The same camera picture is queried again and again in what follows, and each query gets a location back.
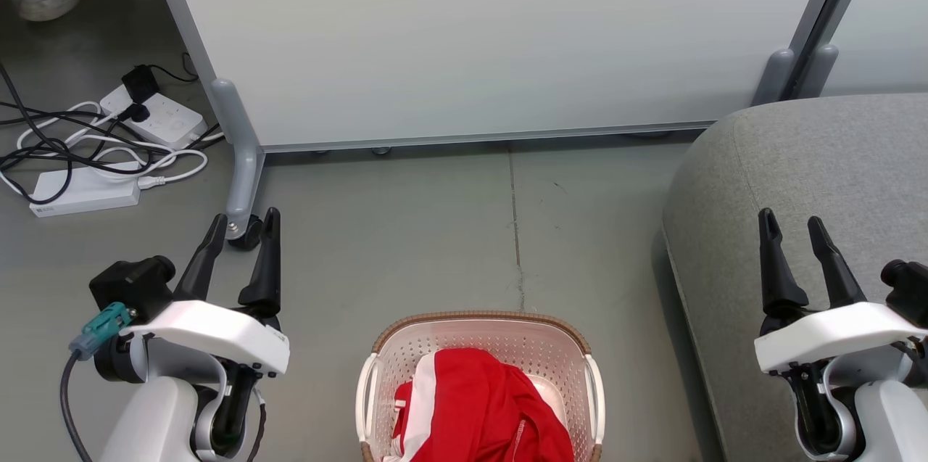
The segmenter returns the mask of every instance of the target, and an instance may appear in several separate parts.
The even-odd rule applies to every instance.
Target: white plastic basket
[[[606,429],[602,377],[589,344],[570,324],[534,313],[453,311],[407,317],[374,344],[355,394],[355,428],[365,462],[390,455],[394,393],[427,353],[477,347],[519,366],[564,423],[576,462],[598,462]]]

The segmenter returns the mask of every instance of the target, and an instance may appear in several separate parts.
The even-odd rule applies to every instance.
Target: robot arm
[[[924,460],[928,411],[911,388],[928,376],[928,270],[893,261],[882,274],[895,288],[889,306],[868,302],[821,220],[810,218],[831,305],[808,310],[769,208],[759,223],[766,317],[755,352],[763,372],[790,384],[803,451],[812,460]]]
[[[246,435],[252,394],[261,406],[260,441],[265,405],[256,385],[286,373],[289,363],[289,340],[276,318],[281,215],[268,210],[252,280],[235,309],[206,302],[225,225],[225,215],[216,216],[173,292],[167,281],[175,268],[160,256],[120,261],[91,281],[103,313],[73,341],[73,355],[86,360],[92,354],[104,379],[142,385],[113,430],[103,462],[232,459]],[[74,439],[65,400],[62,411]],[[89,460],[79,439],[75,447]],[[257,442],[249,460],[256,451]]]

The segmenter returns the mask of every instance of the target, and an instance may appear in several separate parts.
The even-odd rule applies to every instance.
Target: gray sofa
[[[928,263],[928,94],[780,102],[736,112],[696,142],[663,214],[667,250],[729,462],[806,460],[792,396],[760,373],[757,212],[771,207],[810,308],[828,307],[806,231],[824,220],[871,301],[894,258]]]

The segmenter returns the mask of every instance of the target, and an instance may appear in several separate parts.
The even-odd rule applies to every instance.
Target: power strip
[[[106,115],[120,114],[131,104],[132,99],[125,85],[120,85],[115,91],[107,94],[107,97],[100,99],[100,107]],[[146,99],[142,104],[149,109],[149,118],[141,123],[131,119],[125,122],[153,144],[180,150],[192,144],[206,131],[206,121],[202,115],[160,93]]]
[[[137,170],[138,162],[116,162],[109,165],[120,170]],[[67,170],[55,170],[39,174],[36,182],[34,199],[46,199],[55,195],[64,185]],[[70,176],[70,184],[61,197],[44,205],[29,204],[29,208],[36,216],[48,218],[106,210],[107,208],[132,207],[138,204],[139,187],[136,178],[127,178],[125,181],[107,180],[90,167],[75,167]]]

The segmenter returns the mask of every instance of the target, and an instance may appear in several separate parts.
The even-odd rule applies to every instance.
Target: teal connector
[[[78,353],[78,360],[87,360],[130,322],[132,316],[125,304],[113,302],[80,329],[80,336],[70,341],[67,348]]]

